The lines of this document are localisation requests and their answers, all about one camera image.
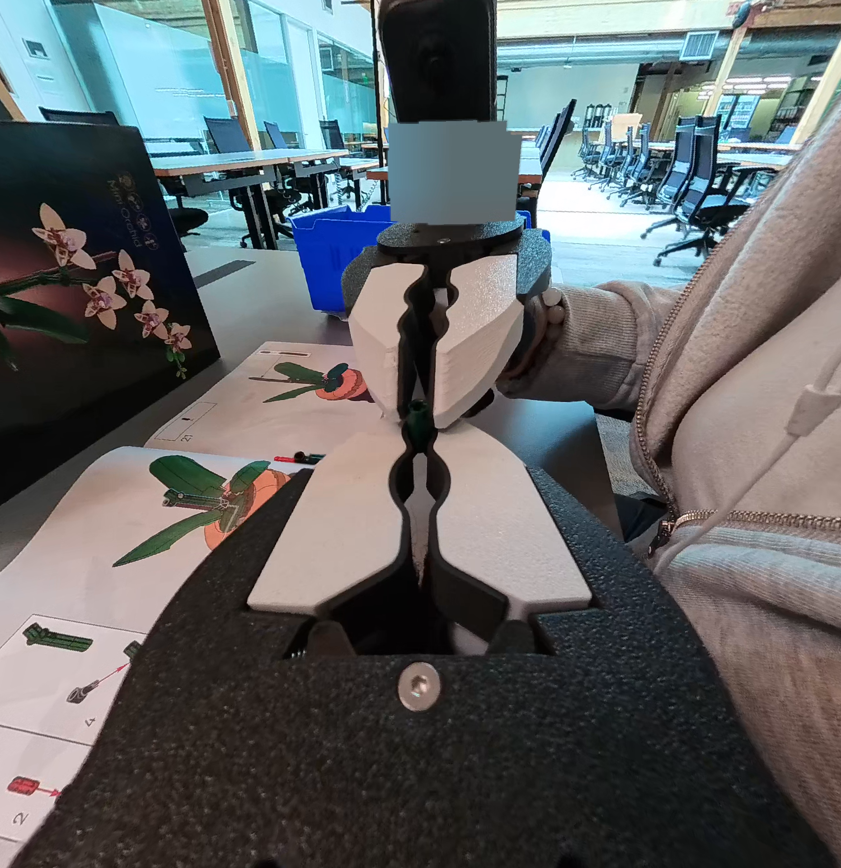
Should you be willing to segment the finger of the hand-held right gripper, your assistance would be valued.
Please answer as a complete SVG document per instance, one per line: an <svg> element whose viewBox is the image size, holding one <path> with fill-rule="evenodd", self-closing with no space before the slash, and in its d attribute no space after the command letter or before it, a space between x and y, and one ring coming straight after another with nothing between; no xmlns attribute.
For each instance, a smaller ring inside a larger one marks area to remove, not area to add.
<svg viewBox="0 0 841 868"><path fill-rule="evenodd" d="M385 419L401 425L418 380L412 304L424 287L426 266L393 263L371 269L348 322L352 344L369 393Z"/></svg>
<svg viewBox="0 0 841 868"><path fill-rule="evenodd" d="M516 256L487 256L451 271L448 287L457 295L433 358L437 429L448 428L487 393L517 348L523 305L516 286Z"/></svg>

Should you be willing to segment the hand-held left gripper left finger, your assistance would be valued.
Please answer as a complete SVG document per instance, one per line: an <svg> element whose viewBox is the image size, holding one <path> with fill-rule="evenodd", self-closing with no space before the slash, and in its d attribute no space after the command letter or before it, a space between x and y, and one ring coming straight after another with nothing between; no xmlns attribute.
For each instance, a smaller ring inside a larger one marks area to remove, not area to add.
<svg viewBox="0 0 841 868"><path fill-rule="evenodd" d="M374 619L418 596L410 520L412 461L395 424L328 453L308 478L248 598L257 611Z"/></svg>

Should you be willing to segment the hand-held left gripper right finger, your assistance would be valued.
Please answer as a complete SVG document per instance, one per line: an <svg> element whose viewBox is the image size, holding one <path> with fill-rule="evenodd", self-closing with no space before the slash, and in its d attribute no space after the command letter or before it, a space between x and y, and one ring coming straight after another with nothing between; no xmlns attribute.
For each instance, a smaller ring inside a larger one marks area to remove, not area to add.
<svg viewBox="0 0 841 868"><path fill-rule="evenodd" d="M433 600L448 621L585 609L591 591L523 462L461 421L428 457Z"/></svg>

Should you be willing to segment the person's right forearm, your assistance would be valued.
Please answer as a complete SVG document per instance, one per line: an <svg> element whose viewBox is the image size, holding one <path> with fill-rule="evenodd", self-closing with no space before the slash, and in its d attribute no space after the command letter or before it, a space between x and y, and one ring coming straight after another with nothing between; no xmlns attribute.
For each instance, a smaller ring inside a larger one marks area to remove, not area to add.
<svg viewBox="0 0 841 868"><path fill-rule="evenodd" d="M649 352L683 289L628 280L551 285L534 297L545 306L544 341L509 397L634 412Z"/></svg>

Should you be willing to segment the person's right hand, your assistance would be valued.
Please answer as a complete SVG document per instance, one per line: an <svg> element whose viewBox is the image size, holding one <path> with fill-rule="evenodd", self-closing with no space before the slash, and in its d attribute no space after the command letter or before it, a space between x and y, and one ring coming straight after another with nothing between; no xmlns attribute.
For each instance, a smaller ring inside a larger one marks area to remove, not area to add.
<svg viewBox="0 0 841 868"><path fill-rule="evenodd" d="M511 396L517 389L517 381L531 368L546 327L545 306L537 298L529 299L523 307L522 334L517 347L496 380L496 388L502 395Z"/></svg>

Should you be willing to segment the blue plastic bin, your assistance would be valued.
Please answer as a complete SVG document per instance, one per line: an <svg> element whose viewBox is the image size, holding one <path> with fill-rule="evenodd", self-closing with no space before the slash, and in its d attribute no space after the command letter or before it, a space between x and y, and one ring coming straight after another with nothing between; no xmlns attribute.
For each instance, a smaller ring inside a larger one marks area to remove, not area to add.
<svg viewBox="0 0 841 868"><path fill-rule="evenodd" d="M396 223L391 208L348 206L291 219L313 308L350 312L372 268L408 262L444 279L457 266L491 255L517 256L517 298L544 291L550 281L550 233L515 220L474 226Z"/></svg>

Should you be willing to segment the thin black pole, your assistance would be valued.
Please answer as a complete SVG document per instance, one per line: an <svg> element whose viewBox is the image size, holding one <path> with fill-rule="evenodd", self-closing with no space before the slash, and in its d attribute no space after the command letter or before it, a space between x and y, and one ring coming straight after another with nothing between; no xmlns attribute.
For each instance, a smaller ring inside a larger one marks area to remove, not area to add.
<svg viewBox="0 0 841 868"><path fill-rule="evenodd" d="M384 65L380 51L380 39L378 29L378 3L369 1L371 18L371 58L373 65L373 88L376 114L376 148L379 167L385 166L384 157L384 118L383 118L383 83L385 78Z"/></svg>

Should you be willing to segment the person's blue jeans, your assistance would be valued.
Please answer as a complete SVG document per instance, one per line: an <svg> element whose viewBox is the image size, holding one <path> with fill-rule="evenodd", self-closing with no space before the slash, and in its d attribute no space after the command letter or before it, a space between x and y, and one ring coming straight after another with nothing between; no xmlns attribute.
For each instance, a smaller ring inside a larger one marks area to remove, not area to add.
<svg viewBox="0 0 841 868"><path fill-rule="evenodd" d="M667 505L651 495L641 497L614 493L614 501L624 542L640 537L667 515Z"/></svg>

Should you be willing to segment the row of black office chairs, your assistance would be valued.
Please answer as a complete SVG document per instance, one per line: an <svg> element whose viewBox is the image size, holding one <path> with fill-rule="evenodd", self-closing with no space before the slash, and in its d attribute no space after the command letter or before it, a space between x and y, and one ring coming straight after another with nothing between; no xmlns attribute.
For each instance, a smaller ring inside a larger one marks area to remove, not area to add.
<svg viewBox="0 0 841 868"><path fill-rule="evenodd" d="M663 218L648 226L641 240L665 228L681 234L681 240L666 244L654 255L654 267L685 252L706 259L757 201L769 180L789 163L783 167L719 166L719 145L741 151L795 150L721 142L720 124L718 116L681 117L668 143L651 142L648 124L630 123L619 137L614 136L610 119L600 134L583 129L578 152L583 176L618 196L622 205L641 203L663 211Z"/></svg>
<svg viewBox="0 0 841 868"><path fill-rule="evenodd" d="M172 156L198 156L205 154L227 154L235 152L248 152L254 150L266 150L261 148L252 148L244 136L240 123L234 119L213 119L206 118L205 126L209 131L210 138L215 147L214 151L204 151L204 140L196 138L146 138L144 145L152 158L165 158ZM289 148L283 144L277 144L274 148ZM345 148L341 144L335 147L318 147L313 149L336 149ZM284 165L276 167L275 171L278 179L274 183L267 182L263 185L265 199L267 201L271 217L274 222L275 239L278 234L283 234L288 238L293 237L293 230L285 225L282 221L284 210L287 206L295 203L294 194L298 192L297 185L306 181L308 192L312 196L313 204L317 208L327 206L327 190L326 183L323 179L327 173L338 173L342 168L341 162L343 157L339 159L339 168L328 168L327 171L316 173L308 177L299 177L296 174L298 165ZM237 201L243 212L243 202L241 200L242 192L240 189L232 190L212 190L207 194L199 197L189 197L185 195L185 186L178 178L169 178L165 180L158 179L164 187L165 191L174 199L177 206L170 210L170 215L174 221L177 233L180 236L185 236L198 229L207 222L208 216L204 212L187 208L183 205L183 201L191 198L201 198L212 192L226 192L232 200Z"/></svg>

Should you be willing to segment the open building instruction booklet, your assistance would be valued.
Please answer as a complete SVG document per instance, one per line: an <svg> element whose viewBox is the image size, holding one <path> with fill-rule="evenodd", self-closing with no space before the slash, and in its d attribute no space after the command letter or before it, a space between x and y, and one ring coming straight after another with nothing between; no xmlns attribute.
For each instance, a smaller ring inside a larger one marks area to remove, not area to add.
<svg viewBox="0 0 841 868"><path fill-rule="evenodd" d="M268 342L70 487L0 573L0 866L83 765L171 597L302 469L273 457L379 417L353 349Z"/></svg>

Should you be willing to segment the person's beige zip hoodie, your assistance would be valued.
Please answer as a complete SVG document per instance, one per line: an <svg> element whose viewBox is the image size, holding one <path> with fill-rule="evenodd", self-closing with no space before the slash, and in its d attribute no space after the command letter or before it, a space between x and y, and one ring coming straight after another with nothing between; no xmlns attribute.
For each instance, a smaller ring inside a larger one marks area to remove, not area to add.
<svg viewBox="0 0 841 868"><path fill-rule="evenodd" d="M841 865L841 97L688 284L632 435L656 575Z"/></svg>

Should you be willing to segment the black orchid set box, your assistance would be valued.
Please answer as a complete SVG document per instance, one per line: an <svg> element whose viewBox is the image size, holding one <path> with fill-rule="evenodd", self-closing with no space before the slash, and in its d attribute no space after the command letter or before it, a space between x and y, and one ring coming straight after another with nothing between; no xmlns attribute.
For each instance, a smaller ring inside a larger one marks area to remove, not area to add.
<svg viewBox="0 0 841 868"><path fill-rule="evenodd" d="M219 356L138 130L0 122L0 505Z"/></svg>

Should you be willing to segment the white hoodie drawstring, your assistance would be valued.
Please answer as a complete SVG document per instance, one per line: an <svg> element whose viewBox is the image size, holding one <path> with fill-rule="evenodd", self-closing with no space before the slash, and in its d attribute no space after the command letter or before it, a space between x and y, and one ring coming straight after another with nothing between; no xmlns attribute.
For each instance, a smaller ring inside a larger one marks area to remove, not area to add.
<svg viewBox="0 0 841 868"><path fill-rule="evenodd" d="M841 379L836 385L832 384L840 366L841 345L834 349L822 364L814 381L805 385L799 393L785 424L782 440L773 447L746 480L738 483L722 507L708 515L689 537L684 537L666 548L655 565L657 574L665 572L685 548L696 544L710 530L730 520L736 524L769 524L787 527L802 527L811 522L811 519L805 515L765 510L740 510L737 506L755 485L773 470L796 442L807 439L841 406Z"/></svg>

